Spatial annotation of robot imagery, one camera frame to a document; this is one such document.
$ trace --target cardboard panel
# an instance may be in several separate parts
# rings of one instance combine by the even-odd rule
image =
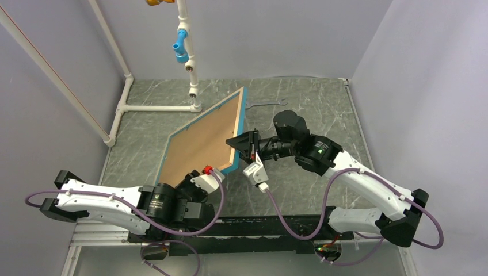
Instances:
[[[247,89],[242,87],[172,133],[155,183],[176,187],[187,173],[206,165],[224,173],[235,170],[239,153],[226,139],[242,133],[246,100]]]

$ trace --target gray tile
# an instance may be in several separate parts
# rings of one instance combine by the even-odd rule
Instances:
[[[200,98],[204,108],[226,97],[242,86],[248,87],[251,101],[286,98],[287,106],[256,106],[246,111],[245,131],[257,128],[261,137],[275,134],[273,116],[291,109],[305,118],[312,133],[326,135],[369,166],[363,141],[349,98],[339,79],[268,78],[248,80],[201,80]],[[128,103],[131,105],[187,105],[188,80],[141,80],[133,84]],[[158,163],[167,136],[191,118],[194,113],[128,112],[123,116],[117,144],[112,148],[102,184],[130,187],[154,185]],[[241,171],[227,176],[227,201],[224,216],[273,215],[267,195],[250,186]],[[293,158],[267,161],[270,188],[284,214],[320,213],[327,179],[298,167]],[[209,201],[218,205],[220,194]],[[372,205],[347,187],[335,184],[328,205],[343,208],[370,208]]]

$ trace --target blue valve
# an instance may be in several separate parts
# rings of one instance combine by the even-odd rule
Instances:
[[[188,33],[185,30],[180,30],[178,32],[178,40],[173,44],[173,50],[176,52],[176,61],[179,63],[185,63],[189,60],[184,43],[187,36]]]

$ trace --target wrench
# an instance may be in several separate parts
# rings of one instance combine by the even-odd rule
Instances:
[[[250,109],[253,106],[260,106],[260,105],[287,105],[288,103],[285,102],[286,98],[279,99],[277,101],[269,101],[269,102],[246,102],[246,109]]]

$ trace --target white wall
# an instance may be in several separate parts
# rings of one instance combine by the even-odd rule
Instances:
[[[171,48],[176,4],[99,0],[138,79],[188,78]],[[187,0],[201,78],[348,78],[391,0]]]
[[[1,5],[109,129],[123,82],[81,2]],[[74,224],[44,217],[24,197],[54,189],[61,169],[96,183],[107,147],[1,26],[0,130],[1,274],[60,275]]]
[[[352,79],[378,172],[430,194],[445,233],[420,275],[488,270],[488,2],[395,0]],[[437,242],[424,217],[419,239]]]

